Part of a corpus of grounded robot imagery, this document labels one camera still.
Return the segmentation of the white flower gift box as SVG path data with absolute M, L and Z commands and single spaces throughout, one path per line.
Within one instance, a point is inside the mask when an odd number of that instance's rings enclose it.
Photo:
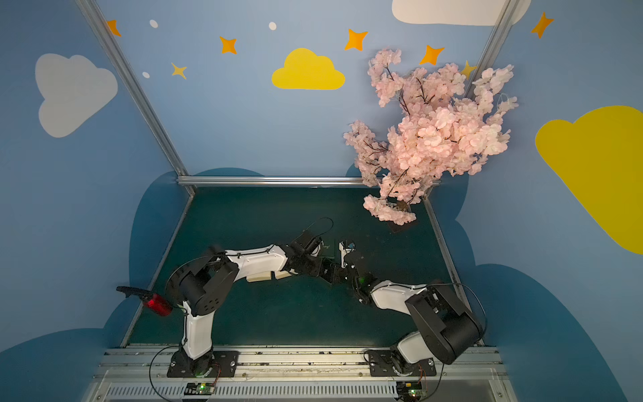
M 244 277 L 247 282 L 281 280 L 293 276 L 290 271 L 261 271 Z

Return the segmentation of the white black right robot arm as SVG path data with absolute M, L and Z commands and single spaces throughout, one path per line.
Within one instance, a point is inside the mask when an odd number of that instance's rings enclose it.
M 458 298 L 451 283 L 408 285 L 381 281 L 365 268 L 355 250 L 341 250 L 341 261 L 321 263 L 321 277 L 331 284 L 350 286 L 366 306 L 411 317 L 416 330 L 392 348 L 395 363 L 404 367 L 429 358 L 452 364 L 468 348 L 482 340 L 486 325 Z

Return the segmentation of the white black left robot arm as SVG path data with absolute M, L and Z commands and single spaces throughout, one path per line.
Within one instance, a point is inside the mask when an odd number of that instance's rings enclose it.
M 179 266 L 168 278 L 165 295 L 186 314 L 181 351 L 190 361 L 212 350 L 214 313 L 234 283 L 269 281 L 321 271 L 323 241 L 306 230 L 286 245 L 232 251 L 211 246 L 204 254 Z

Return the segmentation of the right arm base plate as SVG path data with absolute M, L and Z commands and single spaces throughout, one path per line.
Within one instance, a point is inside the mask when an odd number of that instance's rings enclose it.
M 408 363 L 399 352 L 367 349 L 363 354 L 371 377 L 435 377 L 433 358 Z

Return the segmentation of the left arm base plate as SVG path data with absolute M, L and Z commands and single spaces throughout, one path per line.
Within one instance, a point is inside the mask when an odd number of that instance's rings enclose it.
M 239 358 L 237 351 L 211 350 L 192 359 L 181 348 L 173 354 L 167 371 L 169 378 L 232 378 Z

